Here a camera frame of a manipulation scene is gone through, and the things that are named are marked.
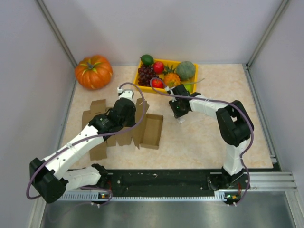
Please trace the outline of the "brown cardboard box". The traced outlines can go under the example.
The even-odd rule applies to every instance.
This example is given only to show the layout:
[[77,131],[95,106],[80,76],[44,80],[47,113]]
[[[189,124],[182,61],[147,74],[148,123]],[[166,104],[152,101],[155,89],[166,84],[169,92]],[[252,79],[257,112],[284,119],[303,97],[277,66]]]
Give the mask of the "brown cardboard box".
[[142,113],[145,115],[142,121],[132,130],[132,139],[134,145],[138,148],[147,148],[157,150],[159,148],[163,116],[158,114],[147,113],[149,104],[143,102],[142,98],[136,101],[135,123],[138,123]]

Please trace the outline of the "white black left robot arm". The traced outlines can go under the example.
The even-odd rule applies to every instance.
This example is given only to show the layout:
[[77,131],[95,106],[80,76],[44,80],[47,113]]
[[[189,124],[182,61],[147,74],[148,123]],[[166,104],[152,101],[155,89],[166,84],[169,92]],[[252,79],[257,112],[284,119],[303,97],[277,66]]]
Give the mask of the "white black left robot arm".
[[106,170],[100,165],[70,170],[92,148],[104,143],[126,126],[134,126],[136,107],[132,98],[122,97],[104,114],[97,114],[70,142],[52,155],[29,164],[30,185],[46,203],[57,201],[70,190],[107,185]]

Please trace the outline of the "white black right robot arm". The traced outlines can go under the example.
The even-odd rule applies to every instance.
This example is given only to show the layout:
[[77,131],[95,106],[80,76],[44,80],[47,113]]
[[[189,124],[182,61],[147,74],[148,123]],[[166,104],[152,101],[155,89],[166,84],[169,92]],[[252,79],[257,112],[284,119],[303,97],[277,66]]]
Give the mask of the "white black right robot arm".
[[173,98],[169,105],[174,117],[179,119],[188,112],[203,113],[217,120],[220,135],[226,143],[226,157],[219,176],[207,178],[209,188],[233,188],[238,184],[246,169],[243,154],[252,145],[254,125],[239,100],[232,103],[208,99],[200,93],[190,93],[184,85],[166,87],[166,92]]

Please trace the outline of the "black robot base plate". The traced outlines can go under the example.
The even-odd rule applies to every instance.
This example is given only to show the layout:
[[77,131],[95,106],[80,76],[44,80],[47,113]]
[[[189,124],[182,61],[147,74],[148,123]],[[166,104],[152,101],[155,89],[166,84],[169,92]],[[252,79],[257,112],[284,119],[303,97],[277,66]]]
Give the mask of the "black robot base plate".
[[[147,196],[211,196],[207,178],[219,176],[221,169],[160,169],[160,170],[108,170],[93,188],[111,190],[116,197]],[[237,184],[218,190],[245,190],[249,185],[248,175],[243,173]]]

